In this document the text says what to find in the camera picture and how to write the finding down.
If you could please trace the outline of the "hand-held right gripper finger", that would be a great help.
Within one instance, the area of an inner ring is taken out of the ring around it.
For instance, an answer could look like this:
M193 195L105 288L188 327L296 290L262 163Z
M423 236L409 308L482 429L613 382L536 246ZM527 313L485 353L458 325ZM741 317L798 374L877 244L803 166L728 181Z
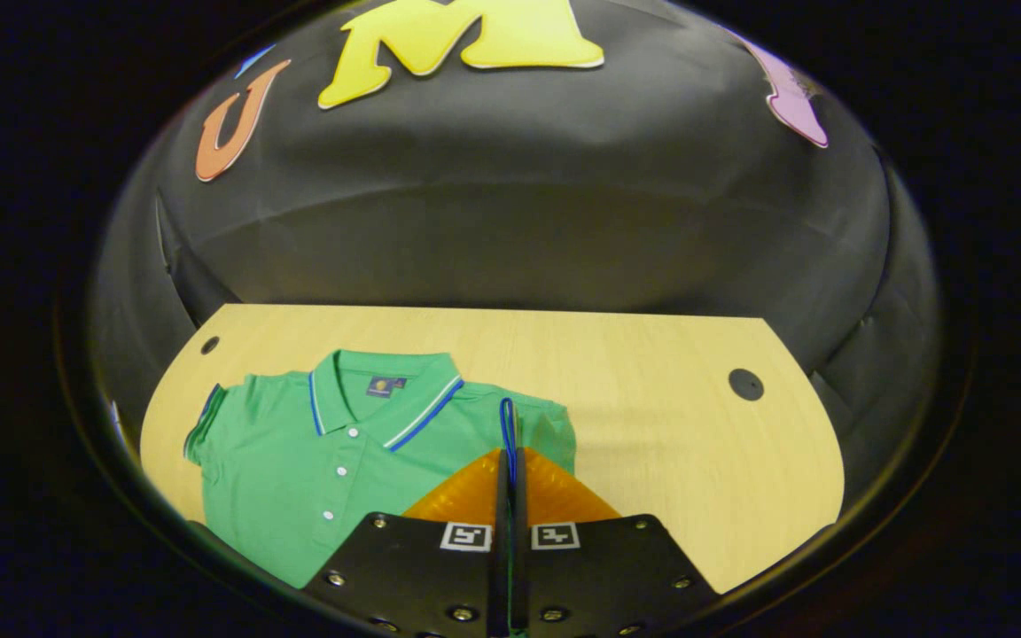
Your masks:
M530 448L515 453L510 627L530 637L655 637L716 605L720 594L652 514L583 514L544 522L562 489L560 467Z
M510 470L495 460L493 524L370 512L303 593L389 637L508 637Z

